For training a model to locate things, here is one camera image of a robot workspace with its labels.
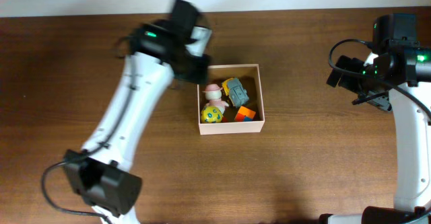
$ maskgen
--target brown table surface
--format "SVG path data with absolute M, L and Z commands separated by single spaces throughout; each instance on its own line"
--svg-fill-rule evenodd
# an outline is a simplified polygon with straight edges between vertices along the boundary
M 139 220 L 295 223 L 392 207 L 392 114 L 352 106 L 353 93 L 325 82 L 329 49 L 346 38 L 371 40 L 374 19 L 393 12 L 416 13 L 418 38 L 431 45 L 429 7 L 207 14 L 213 64 L 259 64 L 266 123 L 256 134 L 200 136 L 196 86 L 168 90 L 131 171 L 144 180 Z M 79 150 L 99 123 L 123 68 L 113 42 L 160 17 L 0 19 L 0 222 L 100 222 L 50 208 L 40 175 L 66 149 Z M 340 51 L 368 55 L 361 45 Z M 61 206 L 91 210 L 62 171 L 51 175 L 48 189 Z

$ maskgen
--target box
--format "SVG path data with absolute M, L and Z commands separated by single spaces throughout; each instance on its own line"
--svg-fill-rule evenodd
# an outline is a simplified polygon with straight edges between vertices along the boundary
M 261 78 L 259 75 L 259 65 L 215 65 L 208 68 L 209 83 L 216 83 L 220 87 L 222 82 L 231 77 L 237 77 L 242 86 L 247 90 L 250 100 L 245 107 L 256 112 L 256 116 L 251 122 L 234 122 L 234 118 L 239 108 L 226 107 L 224 117 L 229 122 L 221 123 L 201 123 L 201 110 L 207 103 L 205 94 L 202 92 L 206 85 L 197 86 L 197 121 L 201 135 L 228 134 L 228 133 L 259 133 L 265 124 L 265 113 L 263 111 L 263 98 L 261 89 Z

